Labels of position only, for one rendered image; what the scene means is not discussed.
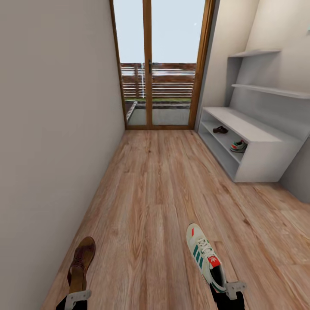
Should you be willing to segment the sandal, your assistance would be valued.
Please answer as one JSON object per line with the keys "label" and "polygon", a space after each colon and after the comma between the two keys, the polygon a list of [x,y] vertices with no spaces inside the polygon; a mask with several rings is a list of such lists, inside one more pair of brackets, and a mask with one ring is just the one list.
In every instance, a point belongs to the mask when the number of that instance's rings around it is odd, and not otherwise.
{"label": "sandal", "polygon": [[224,128],[223,126],[220,126],[217,129],[213,129],[213,132],[214,133],[221,132],[221,133],[225,134],[225,133],[228,133],[228,130],[226,128]]}
{"label": "sandal", "polygon": [[86,290],[86,273],[95,257],[95,253],[96,244],[92,237],[84,238],[76,248],[74,259],[67,275],[70,286],[69,294]]}

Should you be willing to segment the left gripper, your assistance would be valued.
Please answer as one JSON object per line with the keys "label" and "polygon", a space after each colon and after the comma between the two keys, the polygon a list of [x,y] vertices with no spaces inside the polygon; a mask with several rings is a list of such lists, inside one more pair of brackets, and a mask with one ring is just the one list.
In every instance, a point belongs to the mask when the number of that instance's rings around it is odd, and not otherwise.
{"label": "left gripper", "polygon": [[[58,304],[56,310],[64,310],[65,309],[65,301],[66,297]],[[72,310],[87,310],[87,300],[77,301],[76,305]]]}

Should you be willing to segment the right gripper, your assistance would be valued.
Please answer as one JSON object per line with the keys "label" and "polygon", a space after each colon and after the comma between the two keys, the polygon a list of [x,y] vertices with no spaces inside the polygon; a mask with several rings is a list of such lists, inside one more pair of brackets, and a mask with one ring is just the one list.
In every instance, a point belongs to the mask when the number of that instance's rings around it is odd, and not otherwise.
{"label": "right gripper", "polygon": [[242,291],[236,292],[237,299],[230,300],[230,298],[226,295],[226,292],[216,292],[212,284],[210,284],[210,289],[213,295],[214,302],[217,303],[217,307],[219,310],[245,310],[245,303]]}

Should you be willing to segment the gym shoe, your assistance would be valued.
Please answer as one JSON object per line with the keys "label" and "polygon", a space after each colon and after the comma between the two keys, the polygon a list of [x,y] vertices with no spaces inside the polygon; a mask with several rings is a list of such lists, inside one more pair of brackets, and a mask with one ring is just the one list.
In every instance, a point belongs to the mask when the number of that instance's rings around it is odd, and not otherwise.
{"label": "gym shoe", "polygon": [[206,285],[210,288],[212,284],[216,292],[227,292],[224,286],[227,280],[222,262],[196,223],[189,224],[186,240]]}
{"label": "gym shoe", "polygon": [[233,142],[230,149],[234,152],[245,152],[247,146],[243,140],[240,140],[239,142]]}

